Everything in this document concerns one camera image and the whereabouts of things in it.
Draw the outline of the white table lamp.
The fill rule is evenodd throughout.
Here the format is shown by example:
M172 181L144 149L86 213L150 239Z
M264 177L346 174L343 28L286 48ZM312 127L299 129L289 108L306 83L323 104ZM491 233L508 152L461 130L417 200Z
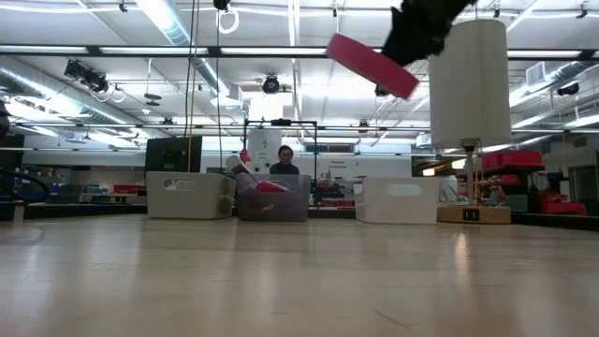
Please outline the white table lamp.
M454 25L444 51L429 61L429 75L431 145L466 153L468 203L439 207L437 221L509 225L508 208L477 204L474 178L476 150L511 140L505 25L492 19Z

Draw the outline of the red stapler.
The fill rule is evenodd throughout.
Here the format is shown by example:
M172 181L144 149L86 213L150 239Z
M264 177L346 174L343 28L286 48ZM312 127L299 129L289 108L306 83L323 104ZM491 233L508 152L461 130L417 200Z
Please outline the red stapler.
M292 190L278 183L263 181L256 185L256 202L262 212L280 211L294 196Z

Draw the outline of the transparent grey bin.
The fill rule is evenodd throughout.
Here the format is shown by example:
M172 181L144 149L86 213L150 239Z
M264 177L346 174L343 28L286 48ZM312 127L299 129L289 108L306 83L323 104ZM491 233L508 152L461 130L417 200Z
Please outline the transparent grey bin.
M253 174L259 182L268 181L284 185L295 194L293 199L280 211L264 212L262 216L244 218L243 221L267 222L305 222L308 218L311 194L311 177L309 175L276 175Z

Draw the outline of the black monitor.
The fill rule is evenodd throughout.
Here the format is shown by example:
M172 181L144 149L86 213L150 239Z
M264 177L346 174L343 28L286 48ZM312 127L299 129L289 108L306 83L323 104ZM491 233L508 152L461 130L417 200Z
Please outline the black monitor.
M145 171L200 172L202 137L149 139Z

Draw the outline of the wide red crate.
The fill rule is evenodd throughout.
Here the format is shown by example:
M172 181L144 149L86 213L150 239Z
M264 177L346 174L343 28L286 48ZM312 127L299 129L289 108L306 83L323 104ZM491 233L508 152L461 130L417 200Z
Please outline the wide red crate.
M507 167L542 167L543 158L538 151L500 151L482 156L483 169Z

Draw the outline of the low red crate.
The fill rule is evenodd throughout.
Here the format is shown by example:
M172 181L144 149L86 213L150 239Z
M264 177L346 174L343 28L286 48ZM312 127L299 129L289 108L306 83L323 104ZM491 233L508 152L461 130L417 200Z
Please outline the low red crate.
M545 214L571 214L586 216L584 204L567 201L567 196L559 194L543 194L541 196L541 212Z

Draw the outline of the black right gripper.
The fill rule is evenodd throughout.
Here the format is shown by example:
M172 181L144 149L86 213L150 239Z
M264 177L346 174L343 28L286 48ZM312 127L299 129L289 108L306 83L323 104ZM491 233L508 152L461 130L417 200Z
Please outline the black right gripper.
M381 53L400 66L438 55L445 48L449 25L477 0L402 0Z

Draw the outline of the red tape roll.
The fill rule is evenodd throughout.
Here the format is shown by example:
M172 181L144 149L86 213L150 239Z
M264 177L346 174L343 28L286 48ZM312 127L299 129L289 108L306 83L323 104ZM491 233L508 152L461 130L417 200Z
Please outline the red tape roll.
M390 95L401 99L409 98L419 85L415 76L380 51L340 34L332 36L327 46L327 55L375 86L383 86Z

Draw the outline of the black overhead frame bar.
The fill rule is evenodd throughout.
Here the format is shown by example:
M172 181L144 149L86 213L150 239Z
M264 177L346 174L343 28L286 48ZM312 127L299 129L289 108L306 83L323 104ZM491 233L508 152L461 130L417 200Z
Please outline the black overhead frame bar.
M197 51L209 58L299 58L324 59L324 47L176 47L176 46L59 46L0 44L0 55L15 56L64 56L64 57L145 57L186 58ZM539 50L510 49L510 61L599 61L598 50Z

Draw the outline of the white plastic bin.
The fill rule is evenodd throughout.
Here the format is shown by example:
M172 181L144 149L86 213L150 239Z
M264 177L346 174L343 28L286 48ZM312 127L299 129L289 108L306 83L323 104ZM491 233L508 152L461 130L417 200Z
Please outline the white plastic bin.
M372 224L435 224L440 185L438 178L366 177L354 187L356 218Z

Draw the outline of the beige plastic bin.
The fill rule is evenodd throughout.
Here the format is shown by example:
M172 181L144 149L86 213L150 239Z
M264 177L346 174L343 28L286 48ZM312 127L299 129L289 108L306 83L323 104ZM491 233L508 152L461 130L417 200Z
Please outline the beige plastic bin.
M146 187L151 218L213 220L232 215L236 182L222 174L149 171Z

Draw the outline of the person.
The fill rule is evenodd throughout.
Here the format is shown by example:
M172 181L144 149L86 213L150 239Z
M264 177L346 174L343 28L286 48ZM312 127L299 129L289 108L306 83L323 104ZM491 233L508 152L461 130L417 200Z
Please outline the person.
M293 150L289 146L282 145L278 150L279 161L270 167L270 174L299 175L300 170L292 164L293 155Z

